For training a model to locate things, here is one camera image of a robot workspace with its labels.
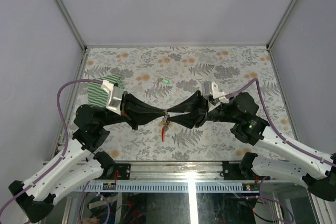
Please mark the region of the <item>grey red key ring holder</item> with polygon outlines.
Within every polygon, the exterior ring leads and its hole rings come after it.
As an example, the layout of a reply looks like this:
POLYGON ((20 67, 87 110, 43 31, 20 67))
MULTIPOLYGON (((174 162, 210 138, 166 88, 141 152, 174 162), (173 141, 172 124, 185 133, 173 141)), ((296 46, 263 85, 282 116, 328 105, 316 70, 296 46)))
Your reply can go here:
POLYGON ((165 141, 165 132, 166 129, 169 126, 169 113, 167 110, 164 110, 164 117, 162 119, 162 130, 161 130, 161 141, 164 142, 165 141))

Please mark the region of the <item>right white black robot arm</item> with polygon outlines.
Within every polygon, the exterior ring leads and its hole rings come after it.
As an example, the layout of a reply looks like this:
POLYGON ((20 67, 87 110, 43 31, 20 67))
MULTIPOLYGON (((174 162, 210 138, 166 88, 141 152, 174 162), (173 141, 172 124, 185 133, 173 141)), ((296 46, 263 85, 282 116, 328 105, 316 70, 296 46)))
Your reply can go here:
POLYGON ((236 139, 284 158, 283 161, 271 161, 247 153, 239 165, 243 178, 279 178, 301 185, 323 200, 335 201, 335 155, 315 150, 280 133, 270 119, 257 116, 258 109, 247 92, 230 98, 213 98, 196 91, 187 100, 168 109, 175 113, 168 120, 189 129, 200 127, 206 121, 232 123, 230 132, 236 139))

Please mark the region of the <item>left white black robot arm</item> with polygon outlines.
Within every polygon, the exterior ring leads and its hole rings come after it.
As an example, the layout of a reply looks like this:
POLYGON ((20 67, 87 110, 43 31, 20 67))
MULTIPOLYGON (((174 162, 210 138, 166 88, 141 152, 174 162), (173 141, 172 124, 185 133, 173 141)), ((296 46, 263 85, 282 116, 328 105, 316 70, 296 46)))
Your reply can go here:
POLYGON ((46 166, 25 181, 15 180, 8 189, 31 223, 49 215, 54 205, 72 190, 93 179, 114 178, 115 161, 98 148, 109 131, 107 125, 127 123, 137 130, 140 125, 164 116, 164 110, 148 105, 130 93, 119 98, 109 96, 107 105, 83 104, 76 110, 77 130, 64 149, 46 166))

